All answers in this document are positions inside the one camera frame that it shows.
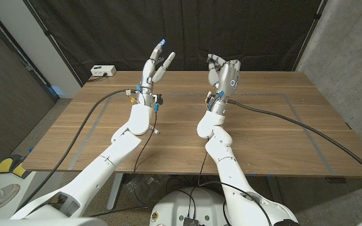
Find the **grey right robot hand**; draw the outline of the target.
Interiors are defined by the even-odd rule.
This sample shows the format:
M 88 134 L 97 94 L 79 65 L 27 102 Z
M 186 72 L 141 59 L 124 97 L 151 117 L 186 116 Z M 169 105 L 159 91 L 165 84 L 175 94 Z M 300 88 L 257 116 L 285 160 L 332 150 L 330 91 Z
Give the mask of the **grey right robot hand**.
M 208 93 L 207 110 L 224 115 L 226 99 L 232 96 L 238 87 L 239 70 L 241 62 L 239 60 L 228 60 L 215 55 L 208 54 L 209 63 L 209 84 L 216 88 L 216 93 Z

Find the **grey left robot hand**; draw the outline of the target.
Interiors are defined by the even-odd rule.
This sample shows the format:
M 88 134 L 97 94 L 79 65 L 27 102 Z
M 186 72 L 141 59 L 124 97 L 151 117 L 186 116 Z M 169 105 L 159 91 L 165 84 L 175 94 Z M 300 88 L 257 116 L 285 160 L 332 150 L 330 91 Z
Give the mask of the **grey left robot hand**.
M 165 43 L 165 39 L 162 39 L 154 47 L 149 59 L 147 59 L 143 66 L 140 84 L 136 86 L 138 102 L 148 107 L 151 107 L 155 102 L 153 86 L 163 78 L 175 58 L 174 51 L 169 54 L 166 60 L 160 56 Z

